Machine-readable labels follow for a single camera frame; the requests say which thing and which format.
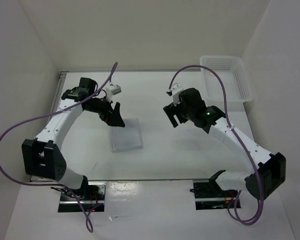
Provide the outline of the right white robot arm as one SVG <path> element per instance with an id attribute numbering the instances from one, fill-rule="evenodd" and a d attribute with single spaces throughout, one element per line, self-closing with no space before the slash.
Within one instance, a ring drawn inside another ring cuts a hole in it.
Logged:
<path id="1" fill-rule="evenodd" d="M 223 143 L 233 154 L 243 160 L 246 171 L 219 170 L 209 180 L 209 192 L 221 196 L 227 190 L 247 191 L 257 200 L 267 199 L 286 180 L 286 158 L 271 153 L 251 140 L 233 123 L 228 123 L 225 113 L 217 106 L 207 106 L 195 88 L 183 89 L 176 85 L 167 94 L 172 103 L 163 111 L 172 123 L 191 121 L 196 127 Z"/>

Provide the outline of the white skirt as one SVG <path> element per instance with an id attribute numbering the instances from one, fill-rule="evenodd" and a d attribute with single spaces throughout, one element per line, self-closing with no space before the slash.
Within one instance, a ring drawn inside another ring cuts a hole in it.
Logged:
<path id="1" fill-rule="evenodd" d="M 143 148 L 142 134 L 137 118 L 123 120 L 125 127 L 112 126 L 109 132 L 110 150 L 122 153 Z"/>

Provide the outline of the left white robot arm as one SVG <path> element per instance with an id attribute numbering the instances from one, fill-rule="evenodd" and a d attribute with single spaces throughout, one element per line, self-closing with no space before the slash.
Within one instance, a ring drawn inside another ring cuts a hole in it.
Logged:
<path id="1" fill-rule="evenodd" d="M 49 179 L 71 189 L 78 200 L 97 195 L 99 188 L 90 185 L 88 178 L 71 170 L 61 149 L 63 141 L 76 119 L 84 112 L 92 112 L 110 127 L 125 127 L 120 114 L 120 103 L 112 106 L 112 97 L 122 90 L 110 83 L 105 96 L 95 95 L 97 82 L 82 77 L 79 85 L 66 90 L 59 103 L 60 114 L 54 115 L 45 128 L 34 138 L 25 139 L 21 145 L 24 168 L 27 175 Z"/>

